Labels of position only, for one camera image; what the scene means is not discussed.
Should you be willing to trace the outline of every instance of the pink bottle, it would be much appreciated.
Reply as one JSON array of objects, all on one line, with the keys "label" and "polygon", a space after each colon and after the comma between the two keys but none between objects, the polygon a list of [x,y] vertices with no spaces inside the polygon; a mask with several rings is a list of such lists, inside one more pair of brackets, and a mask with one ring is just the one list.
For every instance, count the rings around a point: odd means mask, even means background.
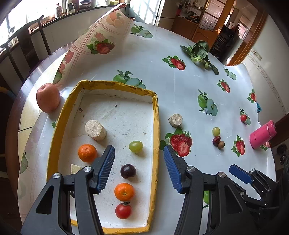
[{"label": "pink bottle", "polygon": [[271,120],[250,134],[250,143],[253,149],[259,148],[277,134],[275,124]]}]

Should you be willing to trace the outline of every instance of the wooden chair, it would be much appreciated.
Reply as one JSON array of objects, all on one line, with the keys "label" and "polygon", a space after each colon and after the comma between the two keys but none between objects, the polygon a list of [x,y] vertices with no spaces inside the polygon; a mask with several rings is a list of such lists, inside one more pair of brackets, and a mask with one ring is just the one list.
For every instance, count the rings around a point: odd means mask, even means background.
[{"label": "wooden chair", "polygon": [[6,43],[4,43],[1,46],[1,48],[5,47],[5,49],[6,49],[7,53],[8,53],[8,57],[9,57],[12,65],[13,65],[17,75],[19,76],[19,78],[20,78],[20,80],[22,82],[24,82],[25,80],[24,80],[22,74],[20,73],[20,71],[19,71],[19,69],[18,69],[18,67],[17,67],[17,65],[16,65],[16,63],[15,63],[13,57],[12,57],[11,50],[10,50],[10,47],[8,46],[8,43],[13,38],[15,38],[15,37],[18,38],[19,45],[20,45],[20,47],[22,49],[22,52],[23,52],[23,54],[25,56],[25,59],[26,59],[28,65],[29,65],[29,67],[30,67],[30,72],[28,74],[28,76],[29,76],[30,73],[36,68],[36,66],[39,64],[40,61],[39,61],[39,58],[38,58],[38,56],[36,54],[35,48],[33,46],[29,31],[28,31],[28,27],[30,27],[31,25],[33,25],[35,23],[38,23],[39,30],[40,30],[40,33],[41,33],[45,48],[47,50],[47,53],[48,53],[48,55],[51,55],[51,52],[50,52],[50,49],[49,49],[49,46],[48,46],[44,31],[43,31],[43,28],[42,28],[42,25],[40,23],[40,20],[42,20],[43,17],[44,17],[44,15],[42,15],[37,20],[31,21],[31,22],[27,23],[26,25],[24,25],[23,27],[21,27],[19,30],[17,30],[15,33],[12,34],[12,36],[8,39],[8,41]]}]

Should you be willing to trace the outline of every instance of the red apple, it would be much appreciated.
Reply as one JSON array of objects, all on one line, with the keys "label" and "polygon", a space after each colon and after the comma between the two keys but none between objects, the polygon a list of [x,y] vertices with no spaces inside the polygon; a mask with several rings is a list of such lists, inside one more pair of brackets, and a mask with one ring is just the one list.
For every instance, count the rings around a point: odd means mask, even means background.
[{"label": "red apple", "polygon": [[51,83],[45,83],[36,92],[36,101],[39,108],[50,113],[54,111],[60,102],[60,93],[57,87]]}]

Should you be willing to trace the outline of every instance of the electrical outlet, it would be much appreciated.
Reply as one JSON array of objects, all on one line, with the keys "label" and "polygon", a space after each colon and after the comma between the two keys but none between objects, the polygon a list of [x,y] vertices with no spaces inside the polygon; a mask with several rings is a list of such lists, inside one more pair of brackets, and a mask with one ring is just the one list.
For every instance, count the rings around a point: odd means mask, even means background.
[{"label": "electrical outlet", "polygon": [[262,59],[262,57],[260,56],[260,54],[258,52],[255,52],[255,56],[257,57],[257,59],[260,61]]},{"label": "electrical outlet", "polygon": [[256,53],[256,50],[252,47],[251,52],[252,52],[253,54],[255,54],[255,53]]}]

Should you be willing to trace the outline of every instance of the window sill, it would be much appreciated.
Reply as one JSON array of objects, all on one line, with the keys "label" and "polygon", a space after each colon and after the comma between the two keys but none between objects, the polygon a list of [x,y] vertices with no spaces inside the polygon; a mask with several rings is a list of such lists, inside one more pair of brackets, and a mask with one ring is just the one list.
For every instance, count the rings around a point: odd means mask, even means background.
[{"label": "window sill", "polygon": [[[100,8],[107,8],[107,7],[115,7],[116,5],[105,5],[105,6],[98,6],[98,7],[92,7],[92,8],[87,8],[87,9],[82,9],[82,10],[79,10],[79,11],[76,11],[76,12],[73,12],[73,13],[70,13],[70,14],[66,14],[64,16],[60,16],[44,25],[42,25],[42,28],[44,29],[45,27],[59,21],[59,20],[62,20],[62,19],[65,19],[69,16],[73,16],[73,15],[76,15],[76,14],[79,14],[79,13],[83,13],[83,12],[86,12],[86,11],[91,11],[91,10],[96,10],[96,9],[100,9]],[[37,33],[39,31],[39,28],[37,27],[36,29],[34,29],[30,35],[32,36],[33,34]],[[17,46],[18,46],[18,42],[15,43],[11,48],[10,48],[10,51],[13,51]],[[7,56],[7,51],[5,50],[5,48],[0,48],[1,51],[0,51],[0,63],[5,59],[5,57]]]}]

